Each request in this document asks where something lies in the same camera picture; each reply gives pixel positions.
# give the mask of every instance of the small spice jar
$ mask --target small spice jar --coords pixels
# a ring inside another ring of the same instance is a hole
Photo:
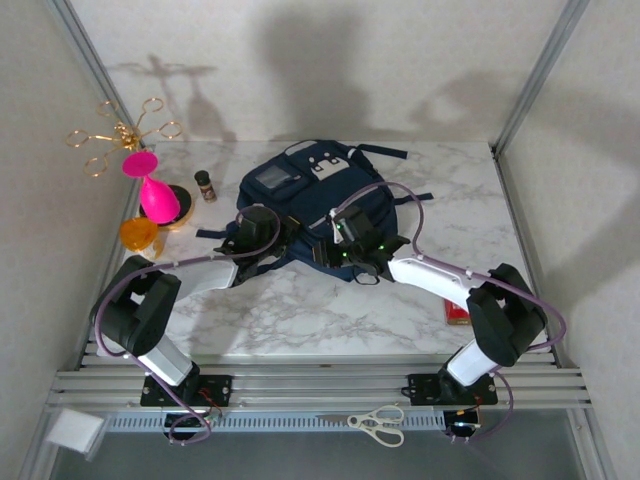
[[[200,193],[202,194],[202,198],[204,198],[204,201],[207,203],[215,202],[217,198],[216,192],[213,191],[209,173],[205,170],[200,170],[196,172],[194,178],[196,179],[198,187],[200,187]]]

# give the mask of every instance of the white wall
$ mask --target white wall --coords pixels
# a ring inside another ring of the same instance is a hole
[[[487,141],[565,0],[72,3],[125,103],[168,99],[184,139]]]
[[[0,477],[12,479],[84,330],[128,182],[82,173],[104,146],[64,144],[111,124],[45,2],[3,2],[0,44]]]
[[[640,478],[639,18],[590,3],[505,161],[621,480]]]

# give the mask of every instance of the scissors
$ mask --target scissors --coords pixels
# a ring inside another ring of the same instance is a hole
[[[381,417],[379,413],[400,413],[400,416],[394,417]],[[325,420],[329,423],[337,423],[340,425],[348,425],[351,428],[357,428],[363,432],[368,433],[376,441],[385,447],[395,448],[404,443],[404,434],[397,428],[385,427],[384,424],[398,425],[404,420],[404,412],[400,407],[395,405],[384,405],[372,412],[365,413],[364,415],[317,415],[316,418]],[[398,437],[398,441],[395,443],[389,443],[380,437],[380,433],[392,435]]]

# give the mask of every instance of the marble tabletop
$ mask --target marble tabletop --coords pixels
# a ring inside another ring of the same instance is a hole
[[[157,262],[207,254],[218,246],[220,241],[196,238],[196,230],[223,229],[235,217],[243,175],[289,144],[158,143],[160,165],[154,176],[187,188],[196,204],[189,222],[169,233]],[[426,252],[476,271],[507,262],[525,272],[487,144],[384,145],[410,155],[400,160],[367,154],[382,176],[435,197],[423,203],[426,221],[419,245]],[[203,201],[193,180],[201,169],[210,173],[218,195],[214,203]],[[411,236],[418,219],[415,205],[397,211],[400,234]],[[473,338],[471,327],[446,325],[439,297],[386,281],[377,286],[345,283],[300,262],[233,289],[180,300],[166,332],[181,350],[199,355],[452,353]]]

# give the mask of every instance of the red book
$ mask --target red book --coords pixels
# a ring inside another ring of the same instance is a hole
[[[471,325],[471,317],[467,311],[449,300],[444,301],[444,314],[447,325]]]

